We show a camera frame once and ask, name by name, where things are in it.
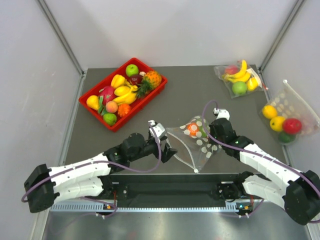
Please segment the clear polka dot zip bag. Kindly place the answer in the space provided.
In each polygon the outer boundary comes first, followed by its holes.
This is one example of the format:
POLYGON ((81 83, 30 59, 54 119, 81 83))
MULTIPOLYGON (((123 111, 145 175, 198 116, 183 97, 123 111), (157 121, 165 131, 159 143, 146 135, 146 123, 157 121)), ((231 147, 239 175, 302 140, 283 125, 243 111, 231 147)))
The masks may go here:
POLYGON ((208 136, 202 137, 200 131, 196 136, 190 136, 188 125, 190 123, 197 124, 199 120, 204 123, 204 119, 197 115, 186 124, 166 129, 167 142, 171 148, 177 150, 174 157, 192 168, 195 173, 199 173, 209 159, 222 149, 220 145, 210 143, 208 136))

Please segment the green fake fruit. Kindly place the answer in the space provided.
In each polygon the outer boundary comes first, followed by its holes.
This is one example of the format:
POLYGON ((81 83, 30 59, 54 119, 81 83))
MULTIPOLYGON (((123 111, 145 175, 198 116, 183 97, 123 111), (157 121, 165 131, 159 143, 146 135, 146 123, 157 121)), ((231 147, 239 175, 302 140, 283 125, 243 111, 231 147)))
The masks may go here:
POLYGON ((202 120, 198 120, 197 122, 197 125, 198 125, 198 129, 199 131, 201 132, 201 137, 202 138, 207 138, 208 135, 207 135, 207 132, 205 131, 205 129, 209 132, 210 131, 210 127, 207 123, 207 121, 204 119, 203 120, 203 123, 202 123, 202 120))

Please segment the red peach fake fruit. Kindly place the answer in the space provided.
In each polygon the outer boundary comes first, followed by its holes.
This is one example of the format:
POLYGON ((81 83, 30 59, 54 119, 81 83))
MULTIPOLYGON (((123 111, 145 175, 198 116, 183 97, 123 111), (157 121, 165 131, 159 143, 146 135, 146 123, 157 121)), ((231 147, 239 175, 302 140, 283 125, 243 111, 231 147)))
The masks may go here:
POLYGON ((109 101, 105 105, 105 109, 108 113, 116 113, 118 111, 118 104, 115 101, 109 101))

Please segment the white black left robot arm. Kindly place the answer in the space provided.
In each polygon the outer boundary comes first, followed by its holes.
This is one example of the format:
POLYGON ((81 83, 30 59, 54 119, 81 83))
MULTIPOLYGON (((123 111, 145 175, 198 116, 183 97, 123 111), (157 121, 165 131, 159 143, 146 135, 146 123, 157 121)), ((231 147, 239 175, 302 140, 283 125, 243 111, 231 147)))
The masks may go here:
POLYGON ((168 143, 161 145, 166 136, 149 135, 144 139, 133 133, 114 146, 89 159, 59 167, 40 164, 24 182, 25 193, 21 198, 31 213, 39 213, 65 200, 98 197, 109 198, 114 191, 105 181, 109 175, 129 170, 131 162, 153 155, 159 163, 166 163, 178 151, 168 143))

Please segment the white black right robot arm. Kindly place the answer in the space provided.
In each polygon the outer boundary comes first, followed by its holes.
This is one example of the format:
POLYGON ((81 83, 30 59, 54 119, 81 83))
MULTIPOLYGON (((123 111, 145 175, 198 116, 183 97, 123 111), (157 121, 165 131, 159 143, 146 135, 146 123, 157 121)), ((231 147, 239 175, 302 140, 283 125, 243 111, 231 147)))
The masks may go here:
POLYGON ((227 155, 265 177, 241 173, 233 185, 237 197, 255 195, 272 202, 300 225, 320 222, 315 219, 320 214, 320 178, 315 172, 299 171, 267 154, 251 139, 237 135, 226 118, 216 119, 209 125, 209 138, 227 155))

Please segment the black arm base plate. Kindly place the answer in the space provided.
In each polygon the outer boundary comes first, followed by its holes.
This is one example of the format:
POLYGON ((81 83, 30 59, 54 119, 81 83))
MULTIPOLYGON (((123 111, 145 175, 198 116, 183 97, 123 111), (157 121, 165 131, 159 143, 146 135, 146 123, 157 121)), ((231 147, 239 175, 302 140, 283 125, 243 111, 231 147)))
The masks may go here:
POLYGON ((216 201, 247 196, 238 174, 114 174, 100 176, 102 192, 91 199, 135 200, 140 196, 205 196, 216 201))

